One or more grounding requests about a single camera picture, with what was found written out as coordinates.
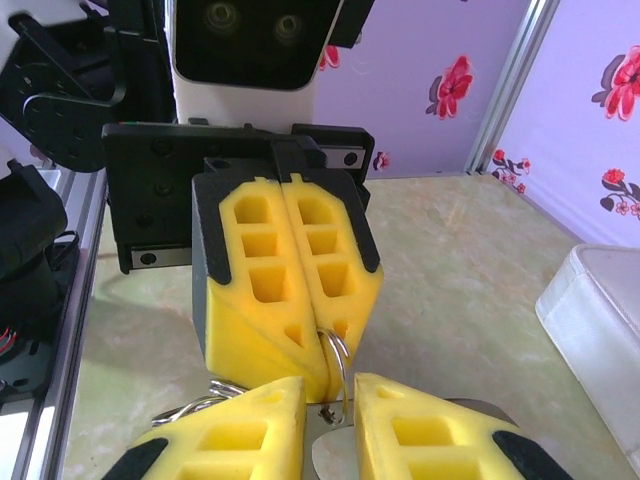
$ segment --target white camera housing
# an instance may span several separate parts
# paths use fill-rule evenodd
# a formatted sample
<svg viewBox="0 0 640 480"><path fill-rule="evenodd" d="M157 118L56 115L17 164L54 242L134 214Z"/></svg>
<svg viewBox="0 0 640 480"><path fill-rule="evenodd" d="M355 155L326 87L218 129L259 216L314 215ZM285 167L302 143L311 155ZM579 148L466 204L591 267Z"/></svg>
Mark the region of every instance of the white camera housing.
<svg viewBox="0 0 640 480"><path fill-rule="evenodd" d="M179 55L177 37L185 32L184 29L181 31L177 25L178 9L188 8L186 5L197 2L165 0L165 34L170 52L178 122L189 123L190 119L206 119L210 125L218 127L242 127L250 123L257 129L285 134L290 132L294 123L312 123L315 97L314 74L340 14L343 1L334 0L332 8L335 11L330 21L325 23L327 29L321 44L316 42L312 45L313 48L309 49L314 63L313 72L309 75L308 81L301 88L284 90L246 86L242 85L243 82L239 84L234 82L233 79L222 84L187 78L184 72L180 71L180 62L177 58ZM194 50L200 49L202 45L194 41L193 47Z"/></svg>

